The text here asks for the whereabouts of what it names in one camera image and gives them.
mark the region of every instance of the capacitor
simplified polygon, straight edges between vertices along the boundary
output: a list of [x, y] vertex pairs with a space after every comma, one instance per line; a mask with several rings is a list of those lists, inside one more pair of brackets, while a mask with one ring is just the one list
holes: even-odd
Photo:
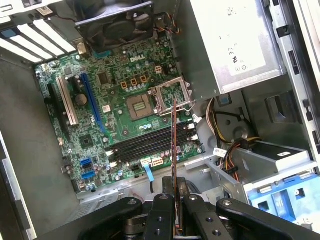
[[53, 62], [50, 62], [50, 63], [49, 63], [49, 67], [55, 69], [55, 68], [57, 67], [56, 62], [54, 62], [54, 61], [53, 61]]
[[88, 98], [86, 97], [86, 95], [84, 95], [83, 93], [81, 94], [78, 94], [76, 97], [75, 97], [75, 103], [78, 105], [78, 106], [84, 106], [86, 105], [88, 102]]
[[124, 175], [124, 171], [123, 171], [123, 170], [119, 170], [119, 171], [118, 171], [118, 176], [119, 176], [119, 177], [122, 177], [123, 175]]

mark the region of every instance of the motherboard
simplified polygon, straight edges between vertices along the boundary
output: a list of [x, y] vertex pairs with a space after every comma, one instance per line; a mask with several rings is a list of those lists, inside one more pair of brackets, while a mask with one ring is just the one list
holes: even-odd
[[178, 160], [202, 153], [190, 110], [192, 92], [180, 76], [167, 37], [104, 56], [78, 53], [35, 67], [65, 174], [76, 193], [168, 167], [171, 108], [177, 115]]

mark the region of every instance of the screw hole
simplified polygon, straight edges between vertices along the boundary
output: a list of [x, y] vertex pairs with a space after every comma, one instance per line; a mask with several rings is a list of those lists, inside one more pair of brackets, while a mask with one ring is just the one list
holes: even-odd
[[207, 217], [207, 218], [206, 218], [206, 221], [207, 221], [208, 223], [213, 223], [213, 222], [214, 222], [214, 220], [212, 219], [212, 217]]
[[215, 235], [215, 236], [218, 236], [218, 237], [222, 235], [222, 233], [220, 231], [218, 231], [218, 230], [214, 230], [212, 232], [212, 234]]

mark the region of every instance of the ram slot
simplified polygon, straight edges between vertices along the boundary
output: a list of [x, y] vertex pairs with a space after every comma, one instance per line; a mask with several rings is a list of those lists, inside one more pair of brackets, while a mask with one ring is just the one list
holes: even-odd
[[[187, 122], [179, 123], [177, 125], [177, 131], [183, 130], [188, 124], [189, 123], [187, 123]], [[166, 127], [164, 129], [161, 129], [161, 130], [158, 130], [158, 131], [154, 131], [154, 132], [142, 135], [142, 136], [138, 136], [138, 137], [135, 137], [133, 139], [122, 141], [122, 142], [117, 143], [117, 144], [115, 144], [115, 145], [113, 145], [111, 147], [108, 147], [106, 149], [106, 151], [112, 151], [112, 150], [116, 151], [118, 149], [124, 150], [124, 149], [128, 149], [128, 148], [134, 148], [135, 146], [139, 146], [142, 143], [151, 141], [153, 139], [158, 139], [158, 138], [164, 137], [164, 136], [171, 137], [171, 127]]]
[[[183, 144], [187, 141], [188, 140], [186, 136], [180, 136], [180, 137], [177, 137], [176, 139], [177, 145]], [[171, 148], [171, 139], [161, 144], [153, 144], [153, 146], [150, 146], [148, 148], [141, 148], [139, 150], [137, 149], [136, 151], [123, 153], [117, 156], [115, 160], [121, 161], [121, 162], [128, 162], [131, 160], [136, 160], [148, 154], [153, 154], [153, 153], [164, 151], [170, 148]]]
[[76, 110], [74, 107], [74, 104], [71, 100], [70, 92], [67, 87], [67, 83], [65, 80], [62, 79], [62, 77], [56, 78], [56, 83], [58, 84], [62, 101], [65, 107], [66, 114], [68, 116], [69, 122], [71, 126], [78, 125], [79, 120], [76, 114]]

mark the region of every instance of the sata port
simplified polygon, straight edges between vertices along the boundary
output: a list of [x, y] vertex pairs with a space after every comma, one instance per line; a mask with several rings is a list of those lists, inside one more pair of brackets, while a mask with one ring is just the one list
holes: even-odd
[[91, 163], [92, 163], [91, 158], [87, 158], [87, 159], [84, 159], [84, 160], [80, 161], [80, 165], [81, 166], [88, 165], [88, 164], [91, 164]]
[[95, 174], [95, 171], [88, 171], [84, 174], [81, 175], [82, 179], [89, 179], [89, 178], [92, 178], [94, 177], [96, 174]]

